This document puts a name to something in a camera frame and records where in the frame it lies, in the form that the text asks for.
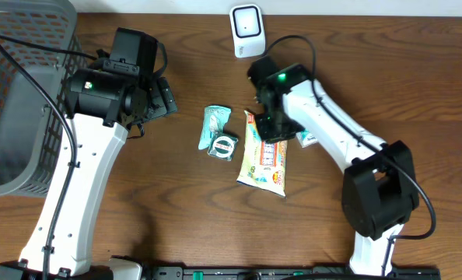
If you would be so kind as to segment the yellow snack bag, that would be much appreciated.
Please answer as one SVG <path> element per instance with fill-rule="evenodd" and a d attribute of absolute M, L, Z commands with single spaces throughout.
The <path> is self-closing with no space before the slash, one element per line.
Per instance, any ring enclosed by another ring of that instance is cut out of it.
<path fill-rule="evenodd" d="M 247 110 L 244 113 L 246 115 L 244 154 L 236 182 L 285 197 L 288 142 L 280 141 L 273 144 L 263 142 L 258 134 L 255 116 Z"/>

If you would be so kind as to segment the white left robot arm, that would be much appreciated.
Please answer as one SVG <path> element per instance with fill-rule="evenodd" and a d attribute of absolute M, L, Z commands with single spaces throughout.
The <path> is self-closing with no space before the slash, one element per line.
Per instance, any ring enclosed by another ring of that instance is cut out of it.
<path fill-rule="evenodd" d="M 165 77 L 79 69 L 68 81 L 67 124 L 50 189 L 19 259 L 0 264 L 0 279 L 147 279 L 129 257 L 92 260 L 105 187 L 130 128 L 177 111 Z"/>

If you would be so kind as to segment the round dark green packet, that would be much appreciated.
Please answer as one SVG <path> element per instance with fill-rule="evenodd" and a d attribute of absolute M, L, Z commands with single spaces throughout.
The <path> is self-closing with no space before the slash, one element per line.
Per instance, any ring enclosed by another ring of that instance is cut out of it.
<path fill-rule="evenodd" d="M 231 161 L 234 157 L 238 143 L 238 138 L 219 132 L 211 140 L 207 154 L 211 157 Z"/>

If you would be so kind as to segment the small teal white packet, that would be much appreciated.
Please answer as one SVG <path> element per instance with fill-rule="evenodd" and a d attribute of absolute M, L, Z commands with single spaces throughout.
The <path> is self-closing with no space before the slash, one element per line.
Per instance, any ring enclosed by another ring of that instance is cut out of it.
<path fill-rule="evenodd" d="M 302 148 L 318 143 L 317 139 L 307 130 L 297 132 L 296 138 Z"/>

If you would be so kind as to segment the mint green snack packet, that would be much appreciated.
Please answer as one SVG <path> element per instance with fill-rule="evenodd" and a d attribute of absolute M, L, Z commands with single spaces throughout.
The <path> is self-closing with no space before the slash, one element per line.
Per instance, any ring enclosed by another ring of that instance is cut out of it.
<path fill-rule="evenodd" d="M 215 135 L 223 131 L 230 114 L 231 109 L 228 107 L 211 105 L 205 108 L 201 137 L 198 143 L 200 150 L 207 149 Z"/>

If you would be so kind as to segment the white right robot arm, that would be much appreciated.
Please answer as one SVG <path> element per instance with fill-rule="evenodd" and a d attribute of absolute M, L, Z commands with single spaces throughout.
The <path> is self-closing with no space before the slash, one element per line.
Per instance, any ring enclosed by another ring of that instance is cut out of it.
<path fill-rule="evenodd" d="M 265 56 L 251 64 L 247 76 L 264 106 L 255 117 L 261 140 L 272 144 L 306 130 L 343 173 L 342 210 L 355 230 L 352 272 L 388 276 L 390 238 L 419 206 L 410 149 L 401 141 L 389 145 L 357 124 L 303 65 L 280 69 Z"/>

